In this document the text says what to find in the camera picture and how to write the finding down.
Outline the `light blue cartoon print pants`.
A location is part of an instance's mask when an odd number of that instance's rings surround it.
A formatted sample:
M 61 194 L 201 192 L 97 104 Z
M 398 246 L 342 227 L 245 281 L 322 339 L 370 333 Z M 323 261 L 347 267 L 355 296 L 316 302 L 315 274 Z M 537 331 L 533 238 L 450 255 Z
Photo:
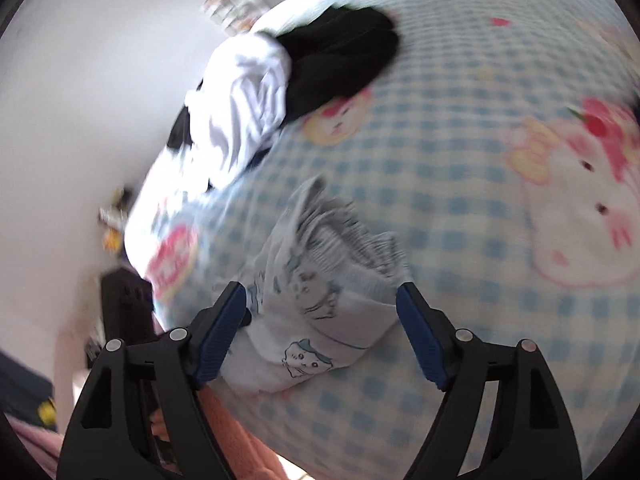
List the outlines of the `light blue cartoon print pants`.
M 222 379 L 254 396 L 354 364 L 396 324 L 396 292 L 410 278 L 395 233 L 373 233 L 322 177 L 307 180 L 235 275 L 252 319 Z

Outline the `white garment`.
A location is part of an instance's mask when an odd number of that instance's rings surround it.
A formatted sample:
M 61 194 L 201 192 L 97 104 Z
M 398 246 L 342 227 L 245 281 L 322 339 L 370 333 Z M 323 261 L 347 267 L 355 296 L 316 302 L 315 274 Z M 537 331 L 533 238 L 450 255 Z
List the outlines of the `white garment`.
M 223 190 L 271 145 L 285 118 L 291 59 L 277 40 L 246 32 L 207 61 L 200 88 L 184 98 L 191 153 L 205 184 Z

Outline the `blue checkered cartoon bedsheet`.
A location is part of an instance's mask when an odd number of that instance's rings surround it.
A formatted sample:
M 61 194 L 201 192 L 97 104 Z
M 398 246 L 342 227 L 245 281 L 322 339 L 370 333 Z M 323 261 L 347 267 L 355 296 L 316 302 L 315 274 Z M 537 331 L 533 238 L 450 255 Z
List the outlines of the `blue checkered cartoon bedsheet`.
M 313 177 L 392 232 L 423 297 L 496 344 L 539 344 L 582 468 L 639 405 L 639 43 L 615 0 L 285 0 L 265 32 L 375 6 L 400 50 L 360 98 L 284 129 L 230 188 L 181 197 L 161 154 L 130 212 L 165 327 L 214 301 Z

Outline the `black garment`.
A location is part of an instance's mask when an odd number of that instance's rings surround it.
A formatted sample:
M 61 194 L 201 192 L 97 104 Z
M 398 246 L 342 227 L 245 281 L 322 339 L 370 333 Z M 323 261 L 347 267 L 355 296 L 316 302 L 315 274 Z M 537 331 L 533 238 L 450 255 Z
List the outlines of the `black garment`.
M 393 61 L 400 38 L 378 9 L 330 6 L 273 40 L 291 61 L 282 119 L 287 125 L 333 99 L 356 96 Z

